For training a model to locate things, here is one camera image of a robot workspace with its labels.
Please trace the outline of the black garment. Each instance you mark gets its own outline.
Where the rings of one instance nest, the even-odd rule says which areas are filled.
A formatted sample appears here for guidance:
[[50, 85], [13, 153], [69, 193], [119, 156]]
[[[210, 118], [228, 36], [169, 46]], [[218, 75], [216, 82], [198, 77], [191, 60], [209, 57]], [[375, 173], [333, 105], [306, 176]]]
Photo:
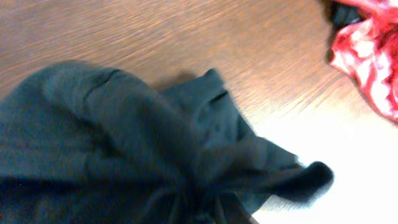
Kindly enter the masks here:
[[342, 29], [363, 20], [356, 7], [333, 0], [320, 0], [324, 6], [325, 17], [334, 30]]

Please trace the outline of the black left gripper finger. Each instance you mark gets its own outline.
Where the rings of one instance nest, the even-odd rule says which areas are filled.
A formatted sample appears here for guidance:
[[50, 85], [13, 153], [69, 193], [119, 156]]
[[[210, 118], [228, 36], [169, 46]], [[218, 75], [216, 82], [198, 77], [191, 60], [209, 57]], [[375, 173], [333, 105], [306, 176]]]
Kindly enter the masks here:
[[235, 194], [222, 194], [217, 200], [217, 224], [259, 224], [242, 206]]

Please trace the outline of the red printed t-shirt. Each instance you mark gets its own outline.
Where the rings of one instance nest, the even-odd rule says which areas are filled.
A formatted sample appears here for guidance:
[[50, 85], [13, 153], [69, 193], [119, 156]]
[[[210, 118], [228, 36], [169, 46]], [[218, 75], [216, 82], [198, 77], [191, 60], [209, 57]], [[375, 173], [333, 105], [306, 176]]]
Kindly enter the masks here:
[[397, 1], [336, 2], [356, 7], [363, 20], [336, 33], [330, 65], [356, 79], [377, 113], [397, 121]]

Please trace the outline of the dark green t-shirt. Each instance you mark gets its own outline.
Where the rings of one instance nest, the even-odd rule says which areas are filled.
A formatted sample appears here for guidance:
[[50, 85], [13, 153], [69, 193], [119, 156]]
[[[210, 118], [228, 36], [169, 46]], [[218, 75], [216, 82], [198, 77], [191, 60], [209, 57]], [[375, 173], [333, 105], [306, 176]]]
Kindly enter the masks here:
[[117, 68], [67, 61], [1, 101], [2, 223], [217, 223], [235, 194], [311, 201], [321, 162], [256, 136], [216, 70], [157, 91]]

